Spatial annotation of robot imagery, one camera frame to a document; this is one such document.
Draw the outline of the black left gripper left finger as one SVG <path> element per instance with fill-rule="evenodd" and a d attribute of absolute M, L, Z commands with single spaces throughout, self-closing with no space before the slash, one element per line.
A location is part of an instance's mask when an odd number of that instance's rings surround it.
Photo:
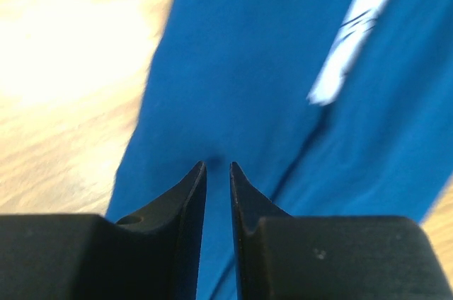
<path fill-rule="evenodd" d="M 207 169 L 198 162 L 175 186 L 116 225 L 138 236 L 127 299 L 195 299 Z"/>

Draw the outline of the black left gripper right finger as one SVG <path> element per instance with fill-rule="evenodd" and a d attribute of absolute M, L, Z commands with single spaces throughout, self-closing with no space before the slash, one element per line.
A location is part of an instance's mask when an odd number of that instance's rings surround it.
<path fill-rule="evenodd" d="M 262 299 L 268 290 L 268 272 L 259 223 L 261 219 L 289 214 L 256 189 L 237 162 L 231 163 L 229 178 L 237 298 Z"/>

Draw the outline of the blue Mickey print t-shirt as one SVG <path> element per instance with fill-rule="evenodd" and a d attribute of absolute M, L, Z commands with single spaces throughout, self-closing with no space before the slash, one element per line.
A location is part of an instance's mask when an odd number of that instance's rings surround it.
<path fill-rule="evenodd" d="M 174 0 L 111 221 L 207 165 L 199 299 L 234 299 L 229 167 L 294 215 L 420 222 L 452 174 L 452 0 Z"/>

